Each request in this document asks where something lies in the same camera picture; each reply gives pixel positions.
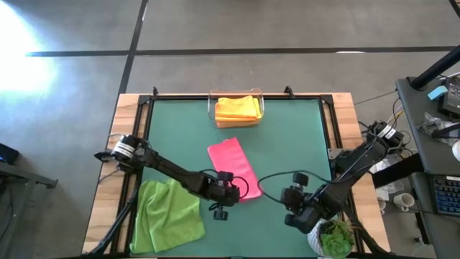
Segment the pink cloth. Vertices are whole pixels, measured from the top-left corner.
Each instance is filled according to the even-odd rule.
[[[257,187],[257,177],[236,137],[208,147],[208,154],[216,171],[230,172],[247,181],[249,192],[241,199],[242,201],[262,195]],[[243,180],[236,178],[233,184],[239,187],[240,196],[246,193],[247,186]]]

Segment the green table surface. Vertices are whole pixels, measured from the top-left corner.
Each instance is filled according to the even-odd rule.
[[[165,158],[190,170],[212,168],[207,148],[237,137],[258,178],[305,169],[330,179],[326,142],[318,101],[307,99],[265,100],[262,121],[253,127],[218,129],[207,114],[207,101],[156,100],[149,130],[153,148]],[[167,176],[145,169],[143,181],[164,181]],[[279,197],[293,184],[292,175],[262,182],[264,190]],[[306,191],[322,183],[310,178]],[[200,213],[206,235],[194,242],[160,253],[163,256],[284,256],[316,254],[306,235],[284,224],[284,206],[261,196],[226,207],[228,221],[216,221],[201,199]]]

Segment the green towel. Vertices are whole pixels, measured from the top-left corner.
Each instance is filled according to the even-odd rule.
[[[139,189],[133,253],[167,250],[204,236],[200,199],[180,183],[145,181]]]

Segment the white pot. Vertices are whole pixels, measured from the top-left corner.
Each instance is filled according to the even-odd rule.
[[[310,231],[310,233],[307,234],[307,238],[308,244],[310,245],[311,249],[315,251],[315,253],[322,257],[329,258],[326,255],[324,255],[323,248],[321,246],[321,240],[319,238],[319,229],[321,224],[323,224],[324,222],[326,222],[326,220],[320,219],[318,223],[316,223],[315,227]]]

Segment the yellow cloth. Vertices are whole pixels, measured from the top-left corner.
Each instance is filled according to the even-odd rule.
[[[259,100],[252,96],[219,98],[215,115],[218,122],[250,122],[262,118]]]

